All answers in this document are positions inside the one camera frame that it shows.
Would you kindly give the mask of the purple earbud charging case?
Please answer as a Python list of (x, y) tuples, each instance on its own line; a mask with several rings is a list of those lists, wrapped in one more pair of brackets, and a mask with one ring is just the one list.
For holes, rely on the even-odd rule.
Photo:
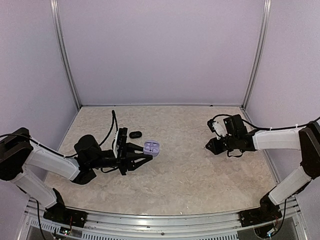
[(143, 145), (143, 153), (157, 157), (160, 153), (160, 143), (156, 140), (147, 140)]

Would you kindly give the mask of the black earbud charging case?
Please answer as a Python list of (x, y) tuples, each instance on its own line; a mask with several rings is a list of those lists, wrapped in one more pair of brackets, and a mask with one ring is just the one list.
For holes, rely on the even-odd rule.
[(141, 131), (132, 131), (129, 133), (129, 137), (131, 139), (138, 139), (142, 137), (142, 132)]

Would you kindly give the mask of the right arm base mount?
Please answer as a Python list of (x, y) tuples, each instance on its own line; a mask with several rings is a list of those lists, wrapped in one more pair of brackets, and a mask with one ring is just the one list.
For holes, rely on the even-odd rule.
[(238, 215), (243, 228), (270, 222), (283, 216), (280, 210), (263, 212), (259, 207), (240, 211)]

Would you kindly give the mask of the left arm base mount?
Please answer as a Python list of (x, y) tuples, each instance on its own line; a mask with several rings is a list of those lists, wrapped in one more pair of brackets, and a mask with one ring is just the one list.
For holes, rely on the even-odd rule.
[(84, 227), (87, 216), (87, 212), (71, 208), (50, 208), (43, 214), (43, 217), (47, 220), (79, 228)]

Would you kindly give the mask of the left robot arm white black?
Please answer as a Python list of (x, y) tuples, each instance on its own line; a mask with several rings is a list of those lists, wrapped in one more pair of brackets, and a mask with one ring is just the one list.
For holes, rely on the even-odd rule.
[(97, 175), (95, 169), (118, 170), (121, 175), (134, 171), (154, 157), (143, 147), (127, 142), (127, 128), (120, 128), (113, 146), (103, 150), (93, 135), (87, 134), (75, 144), (75, 156), (65, 156), (34, 140), (25, 127), (0, 137), (0, 179), (15, 184), (37, 200), (57, 221), (70, 218), (61, 194), (39, 179), (31, 167), (59, 175), (72, 183), (86, 185)]

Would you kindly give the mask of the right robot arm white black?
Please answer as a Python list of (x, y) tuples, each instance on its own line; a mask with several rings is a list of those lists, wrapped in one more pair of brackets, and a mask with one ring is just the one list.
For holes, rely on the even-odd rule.
[(215, 117), (207, 121), (210, 131), (216, 136), (209, 140), (206, 149), (214, 155), (234, 150), (241, 153), (262, 150), (289, 149), (301, 153), (299, 167), (260, 200), (256, 218), (266, 222), (288, 197), (300, 192), (312, 180), (320, 176), (320, 120), (306, 124), (264, 128), (254, 126), (248, 131), (247, 121), (239, 114), (223, 115), (220, 124)]

